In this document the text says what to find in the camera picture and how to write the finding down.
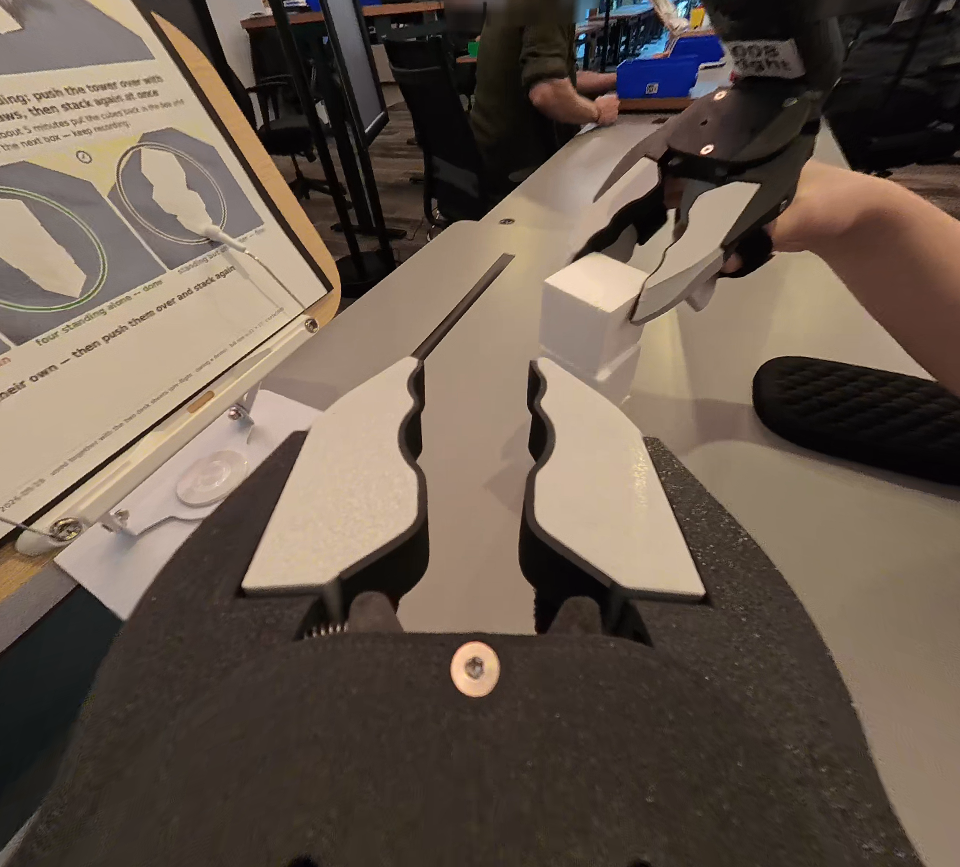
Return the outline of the white hard foam cube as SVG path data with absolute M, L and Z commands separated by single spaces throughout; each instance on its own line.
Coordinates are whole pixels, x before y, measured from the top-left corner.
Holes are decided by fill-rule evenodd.
M 640 344 L 631 321 L 649 274 L 592 252 L 546 278 L 539 354 L 576 376 L 601 380 Z
M 630 396 L 641 352 L 641 343 L 632 345 L 599 369 L 593 378 L 594 389 L 617 407 Z

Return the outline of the tall standing display screen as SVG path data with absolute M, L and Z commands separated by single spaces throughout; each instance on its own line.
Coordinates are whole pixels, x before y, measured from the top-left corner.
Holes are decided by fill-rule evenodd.
M 370 146 L 389 122 L 369 30 L 359 0 L 319 0 L 345 101 L 356 132 Z

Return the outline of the printed instruction sheet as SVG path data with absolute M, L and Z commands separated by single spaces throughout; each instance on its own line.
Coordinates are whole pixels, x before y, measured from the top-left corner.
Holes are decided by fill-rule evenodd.
M 136 0 L 2 0 L 2 517 L 25 524 L 333 285 Z

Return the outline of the wooden book stand white base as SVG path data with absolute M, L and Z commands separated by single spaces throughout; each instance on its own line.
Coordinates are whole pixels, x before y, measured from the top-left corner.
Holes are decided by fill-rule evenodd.
M 47 569 L 85 587 L 126 619 L 184 540 L 317 411 L 263 391 L 262 382 L 332 319 L 341 299 L 330 252 L 202 51 L 135 0 L 159 26 L 270 201 L 333 285 L 284 330 L 118 451 L 51 510 L 2 516 L 2 628 L 18 637 L 14 602 L 39 590 Z

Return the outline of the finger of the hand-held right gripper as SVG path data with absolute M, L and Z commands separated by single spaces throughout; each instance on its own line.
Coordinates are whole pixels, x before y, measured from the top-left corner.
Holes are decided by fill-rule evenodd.
M 759 183 L 744 180 L 722 185 L 690 180 L 684 186 L 678 209 L 684 230 L 643 282 L 630 317 L 633 325 L 646 325 L 680 304 L 697 312 L 705 309 L 726 250 L 746 231 L 744 214 L 760 189 Z
M 629 263 L 635 250 L 651 240 L 666 220 L 666 189 L 663 186 L 655 186 L 643 195 L 616 198 L 611 210 L 597 202 L 578 227 L 570 263 L 582 261 L 592 254 Z

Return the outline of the black swivel office chair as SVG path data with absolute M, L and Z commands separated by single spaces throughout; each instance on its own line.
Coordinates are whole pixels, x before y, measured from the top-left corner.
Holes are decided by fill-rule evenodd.
M 245 93 L 257 104 L 259 121 L 255 129 L 262 146 L 270 156 L 285 157 L 293 166 L 294 177 L 288 187 L 294 196 L 302 201 L 314 193 L 331 196 L 329 183 L 306 176 L 299 164 L 300 159 L 315 162 L 317 153 L 292 77 L 270 76 L 245 87 Z

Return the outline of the person's right forearm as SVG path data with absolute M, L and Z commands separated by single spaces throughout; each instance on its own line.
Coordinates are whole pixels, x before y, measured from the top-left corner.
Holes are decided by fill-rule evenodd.
M 959 390 L 959 225 L 888 180 L 822 165 L 810 250 L 934 380 Z

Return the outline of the black office chair back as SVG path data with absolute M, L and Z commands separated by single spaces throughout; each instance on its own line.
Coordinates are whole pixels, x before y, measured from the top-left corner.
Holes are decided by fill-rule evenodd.
M 383 45 L 423 155 L 425 216 L 435 228 L 482 219 L 491 195 L 447 46 L 438 34 Z

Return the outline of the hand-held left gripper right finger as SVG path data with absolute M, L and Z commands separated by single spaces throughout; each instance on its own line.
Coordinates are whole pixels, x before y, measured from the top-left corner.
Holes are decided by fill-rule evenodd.
M 546 357 L 531 361 L 519 566 L 534 592 L 534 630 L 582 597 L 603 631 L 641 631 L 636 601 L 698 605 L 702 580 L 642 431 L 616 405 Z

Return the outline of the person's right hand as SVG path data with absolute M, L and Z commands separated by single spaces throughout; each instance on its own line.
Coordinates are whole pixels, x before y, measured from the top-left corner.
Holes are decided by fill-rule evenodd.
M 814 252 L 836 235 L 834 189 L 845 173 L 819 160 L 810 160 L 803 166 L 793 199 L 765 227 L 774 255 Z

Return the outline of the stack of small blue bins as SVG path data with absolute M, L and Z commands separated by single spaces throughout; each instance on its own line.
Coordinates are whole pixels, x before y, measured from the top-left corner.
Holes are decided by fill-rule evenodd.
M 661 54 L 631 57 L 618 65 L 616 93 L 627 100 L 686 97 L 700 69 L 721 65 L 725 56 L 723 42 L 714 32 L 673 34 Z

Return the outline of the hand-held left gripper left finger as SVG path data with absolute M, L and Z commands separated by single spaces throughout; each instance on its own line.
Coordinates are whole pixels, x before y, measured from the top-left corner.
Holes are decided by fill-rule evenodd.
M 249 597 L 318 597 L 342 623 L 371 592 L 397 608 L 429 561 L 425 363 L 403 357 L 306 433 L 242 580 Z

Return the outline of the black framed display board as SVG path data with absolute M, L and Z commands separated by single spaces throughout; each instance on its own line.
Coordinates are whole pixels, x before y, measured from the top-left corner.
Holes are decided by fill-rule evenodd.
M 207 0 L 140 1 L 151 13 L 162 17 L 164 21 L 176 27 L 198 47 L 233 96 L 248 124 L 257 129 L 258 117 L 251 95 L 227 59 Z

